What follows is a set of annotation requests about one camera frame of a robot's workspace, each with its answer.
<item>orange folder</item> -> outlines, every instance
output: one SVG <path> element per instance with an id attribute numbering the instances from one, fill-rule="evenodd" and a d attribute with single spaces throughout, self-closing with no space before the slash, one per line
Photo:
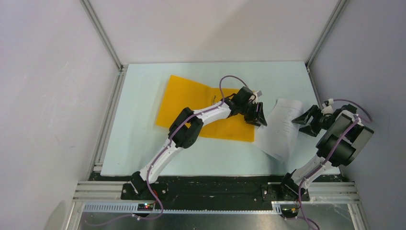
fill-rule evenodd
<path id="1" fill-rule="evenodd" d="M 239 89 L 223 89 L 224 96 Z M 169 128 L 182 109 L 203 109 L 222 99 L 219 88 L 171 75 L 157 117 L 157 126 Z M 243 115 L 232 116 L 210 123 L 202 128 L 199 136 L 253 142 L 255 127 L 244 121 Z"/>

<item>white paper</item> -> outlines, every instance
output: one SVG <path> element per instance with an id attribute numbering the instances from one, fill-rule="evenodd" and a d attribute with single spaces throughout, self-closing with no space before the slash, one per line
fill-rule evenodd
<path id="1" fill-rule="evenodd" d="M 281 162 L 287 160 L 293 152 L 300 127 L 292 120 L 303 113 L 300 101 L 279 98 L 266 118 L 268 126 L 261 126 L 255 132 L 254 145 Z"/>

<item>white table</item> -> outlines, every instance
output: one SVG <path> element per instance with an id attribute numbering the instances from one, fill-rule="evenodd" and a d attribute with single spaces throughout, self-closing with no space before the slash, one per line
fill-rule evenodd
<path id="1" fill-rule="evenodd" d="M 242 78 L 252 89 L 262 90 L 265 117 L 277 98 L 300 100 L 307 110 L 317 104 L 303 62 L 230 62 L 130 64 L 124 80 L 102 166 L 102 175 L 131 175 L 144 167 L 162 147 L 168 129 L 155 125 L 170 75 L 218 87 L 225 75 Z M 235 79 L 225 88 L 241 88 Z M 180 152 L 161 175 L 269 175 L 286 174 L 302 167 L 316 153 L 321 138 L 299 133 L 290 159 L 280 163 L 250 142 L 199 137 Z M 339 169 L 327 174 L 338 174 Z"/>

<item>white wall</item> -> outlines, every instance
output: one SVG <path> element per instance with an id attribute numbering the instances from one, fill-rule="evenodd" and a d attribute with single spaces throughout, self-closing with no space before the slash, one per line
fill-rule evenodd
<path id="1" fill-rule="evenodd" d="M 58 229 L 117 69 L 79 0 L 0 9 L 0 229 Z"/>
<path id="2" fill-rule="evenodd" d="M 306 61 L 338 0 L 92 0 L 123 63 Z"/>
<path id="3" fill-rule="evenodd" d="M 406 225 L 406 1 L 352 0 L 311 67 L 323 99 L 366 107 L 374 136 L 344 173 L 373 230 Z"/>

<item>yellow paper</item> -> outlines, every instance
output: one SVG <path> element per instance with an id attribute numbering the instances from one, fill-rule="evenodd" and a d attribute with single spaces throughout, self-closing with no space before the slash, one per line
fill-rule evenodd
<path id="1" fill-rule="evenodd" d="M 239 89 L 223 89 L 225 96 Z M 156 124 L 169 128 L 182 109 L 203 109 L 221 100 L 219 88 L 171 75 L 159 109 Z M 244 121 L 243 115 L 232 116 L 210 123 L 202 128 L 199 136 L 240 141 L 254 141 L 255 128 Z"/>

